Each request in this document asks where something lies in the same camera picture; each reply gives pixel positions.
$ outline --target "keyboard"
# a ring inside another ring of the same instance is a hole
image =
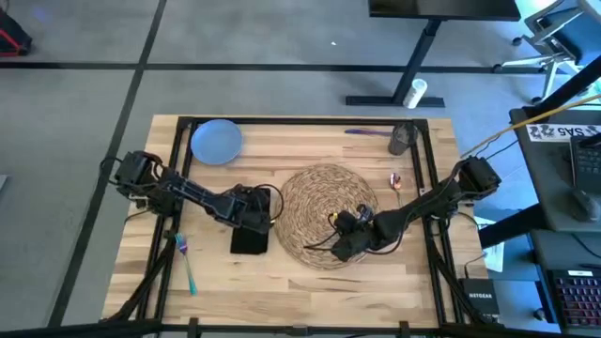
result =
[[[553,270],[550,292],[561,324],[566,327],[601,327],[601,273]]]
[[[581,146],[579,142],[584,139],[574,136],[570,140],[574,186],[584,192],[601,193],[601,148]]]

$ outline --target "floor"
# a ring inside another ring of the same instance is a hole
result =
[[[517,2],[526,17],[549,1]],[[157,11],[162,5],[164,13]],[[153,27],[155,12],[160,25]],[[363,0],[19,0],[8,13],[36,48],[0,60],[0,174],[9,175],[0,192],[0,330],[46,324],[100,160],[109,146],[119,155],[143,148],[153,115],[450,117],[460,150],[467,150],[506,126],[509,110],[528,104],[544,82],[541,75],[424,73],[429,93],[443,96],[447,108],[347,107],[345,95],[389,95],[400,73],[294,65],[405,65],[425,24],[370,19]],[[156,39],[146,39],[153,28]],[[490,67],[533,55],[511,46],[525,32],[523,23],[444,23],[425,64]],[[138,61],[220,70],[142,72]],[[40,63],[27,69],[26,62]],[[559,76],[559,84],[565,80]],[[490,153],[514,139],[504,135]],[[503,184],[478,209],[536,202],[517,146],[491,162]],[[127,208],[109,187],[66,324],[98,320]]]

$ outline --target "blue plate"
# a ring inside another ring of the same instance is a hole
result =
[[[210,120],[192,136],[192,154],[204,164],[224,164],[234,160],[242,149],[242,132],[232,121]]]

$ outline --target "chair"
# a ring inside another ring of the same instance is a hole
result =
[[[574,75],[601,54],[601,13],[595,2],[601,0],[578,0],[572,3],[574,6],[558,0],[526,19],[533,36],[514,38],[513,45],[525,40],[540,55],[506,61],[495,65],[493,71],[499,72],[505,66],[540,65],[547,73],[545,87],[542,97],[533,98],[532,104],[545,99],[551,93],[558,69]]]

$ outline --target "butcher block tabletop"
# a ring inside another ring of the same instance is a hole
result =
[[[145,151],[168,162],[178,118],[177,115],[155,115]],[[450,119],[427,121],[438,176],[443,179],[459,160],[453,125]],[[307,166],[334,163],[367,181],[376,194],[379,210],[399,207],[399,199],[389,186],[392,172],[402,177],[401,203],[406,204],[418,196],[410,151],[400,157],[393,156],[388,152],[388,137],[344,133],[346,129],[357,128],[391,131],[392,127],[239,126],[244,144],[238,157],[220,166],[204,165],[193,159],[191,180],[214,192],[222,192],[237,183],[246,186],[270,183],[282,187]],[[182,149],[189,132],[184,131]],[[426,189],[430,189],[421,136],[418,148]],[[183,153],[179,152],[179,164],[183,163]],[[460,210],[472,213],[467,207]],[[132,206],[130,214],[138,211]],[[155,222],[155,215],[145,213],[126,223],[103,317],[116,312],[143,279]],[[191,202],[184,202],[179,230],[188,241],[188,257],[198,294],[191,296],[183,257],[176,252],[163,323],[187,324],[190,317],[198,317],[201,323],[214,325],[393,328],[398,327],[399,321],[407,321],[412,328],[438,326],[421,220],[410,225],[396,252],[369,254],[359,263],[326,271],[300,264],[284,250],[273,232],[266,253],[231,254],[232,229],[215,222]],[[463,265],[482,255],[478,232],[469,218],[458,215],[452,219],[448,234],[455,269],[458,277],[462,277]],[[487,278],[484,259],[470,263],[469,269],[470,277]],[[440,279],[447,319],[453,321],[450,290],[444,279]],[[158,283],[155,283],[150,295],[149,317],[153,316],[157,290]]]

